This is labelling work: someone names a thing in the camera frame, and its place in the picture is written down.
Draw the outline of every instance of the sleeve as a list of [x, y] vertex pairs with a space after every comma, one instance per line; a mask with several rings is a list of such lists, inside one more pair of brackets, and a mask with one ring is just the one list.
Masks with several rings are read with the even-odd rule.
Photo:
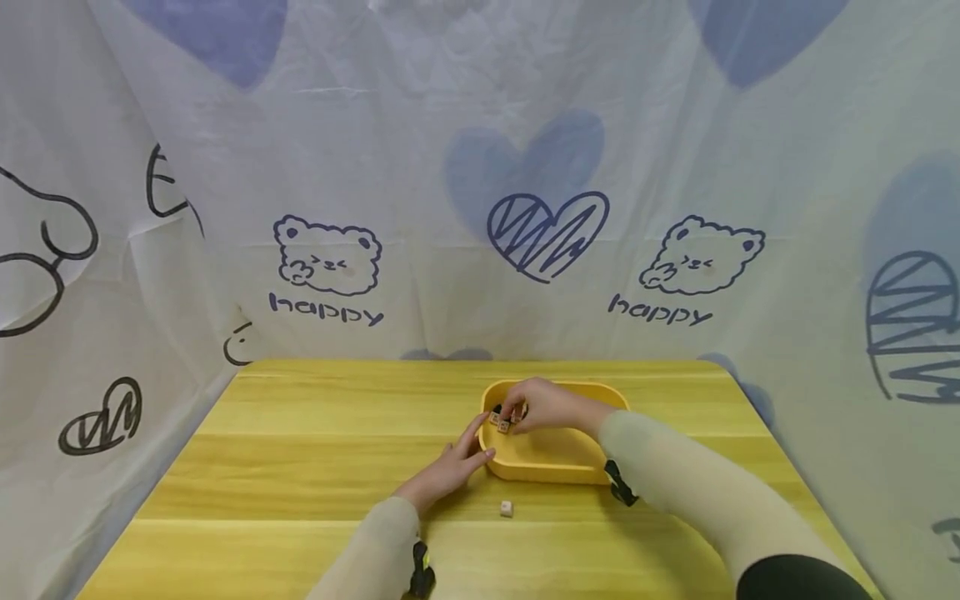
[[399, 600], [410, 588], [420, 518], [403, 498], [373, 507], [307, 600]]
[[687, 436], [643, 415], [617, 411], [604, 421], [599, 438], [629, 493], [696, 529], [735, 582], [752, 564], [781, 554], [811, 557], [845, 572], [776, 492]]
[[808, 556], [771, 556], [753, 563], [736, 585], [736, 600], [871, 600], [836, 566]]

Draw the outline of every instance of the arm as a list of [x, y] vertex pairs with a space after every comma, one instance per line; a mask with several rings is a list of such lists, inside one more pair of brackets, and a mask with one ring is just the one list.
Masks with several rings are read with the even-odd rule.
[[399, 600], [414, 572], [420, 517], [392, 496], [373, 507], [307, 600]]
[[636, 413], [615, 410], [543, 379], [518, 383], [501, 415], [526, 403], [515, 433], [572, 427], [590, 435], [617, 463], [624, 482], [648, 504], [677, 516], [716, 549], [735, 582], [767, 557], [794, 554], [844, 570], [796, 511], [726, 458]]
[[373, 507], [306, 600], [399, 600], [414, 573], [420, 519], [494, 455], [480, 452], [476, 437], [486, 417], [477, 415], [456, 444]]

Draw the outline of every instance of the yellow wooden table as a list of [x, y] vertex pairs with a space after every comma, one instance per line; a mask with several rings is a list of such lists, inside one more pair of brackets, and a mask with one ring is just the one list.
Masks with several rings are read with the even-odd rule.
[[[752, 471], [879, 597], [726, 372], [705, 362], [270, 361], [242, 370], [80, 600], [301, 600], [371, 506], [432, 461], [501, 378], [614, 386]], [[515, 516], [499, 515], [501, 500]], [[483, 471], [423, 526], [433, 600], [732, 598], [691, 529], [609, 489]]]

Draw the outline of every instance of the hand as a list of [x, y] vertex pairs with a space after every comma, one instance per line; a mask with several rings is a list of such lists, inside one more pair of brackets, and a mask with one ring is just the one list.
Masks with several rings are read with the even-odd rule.
[[447, 444], [440, 458], [396, 489], [394, 496], [406, 499], [421, 517], [434, 503], [466, 484], [470, 476], [496, 454], [494, 448], [480, 451], [477, 431], [490, 413], [477, 415], [456, 444]]
[[527, 415], [513, 427], [514, 433], [535, 429], [572, 427], [597, 440], [600, 425], [616, 411], [609, 404], [574, 394], [552, 381], [534, 377], [517, 383], [507, 392], [500, 409], [500, 418], [509, 419], [514, 410], [527, 405]]

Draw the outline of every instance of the light green sleeve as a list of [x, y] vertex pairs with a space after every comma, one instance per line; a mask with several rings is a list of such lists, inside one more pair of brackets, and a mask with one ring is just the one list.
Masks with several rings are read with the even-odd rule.
[[420, 517], [403, 498], [373, 507], [307, 600], [399, 600], [410, 588]]
[[733, 580], [760, 559], [799, 554], [846, 570], [803, 518], [750, 472], [659, 421], [617, 411], [600, 445], [634, 495], [696, 529]]

